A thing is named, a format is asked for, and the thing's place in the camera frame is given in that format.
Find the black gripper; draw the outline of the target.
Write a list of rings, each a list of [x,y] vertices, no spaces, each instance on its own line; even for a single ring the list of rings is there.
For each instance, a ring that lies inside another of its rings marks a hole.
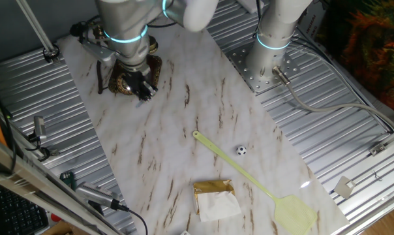
[[[143,75],[142,72],[125,72],[123,74],[123,88],[126,91],[136,92],[136,96],[141,101],[148,101],[154,97],[158,91],[151,85],[151,73]]]

